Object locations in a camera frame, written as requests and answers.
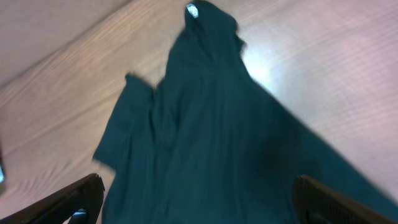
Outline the black t-shirt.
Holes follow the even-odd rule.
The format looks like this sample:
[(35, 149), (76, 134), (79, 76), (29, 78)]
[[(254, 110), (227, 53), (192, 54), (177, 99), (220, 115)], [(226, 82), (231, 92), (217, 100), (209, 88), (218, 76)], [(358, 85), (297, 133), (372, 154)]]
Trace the black t-shirt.
[(397, 220), (397, 207), (248, 74), (237, 22), (191, 2), (164, 79), (126, 75), (97, 161), (116, 175), (103, 223), (297, 223), (309, 175)]

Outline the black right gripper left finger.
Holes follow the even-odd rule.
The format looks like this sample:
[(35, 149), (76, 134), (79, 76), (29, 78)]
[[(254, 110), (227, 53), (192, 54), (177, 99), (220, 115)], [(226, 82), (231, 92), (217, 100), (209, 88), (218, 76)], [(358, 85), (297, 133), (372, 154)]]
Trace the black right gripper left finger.
[(102, 178), (92, 173), (1, 219), (1, 224), (96, 224), (104, 191)]

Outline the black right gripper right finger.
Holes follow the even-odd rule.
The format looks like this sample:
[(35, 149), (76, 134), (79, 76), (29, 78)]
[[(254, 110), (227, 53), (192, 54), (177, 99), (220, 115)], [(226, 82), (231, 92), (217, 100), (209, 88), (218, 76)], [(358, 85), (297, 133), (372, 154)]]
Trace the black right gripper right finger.
[(397, 224), (307, 175), (295, 179), (294, 209), (304, 224)]

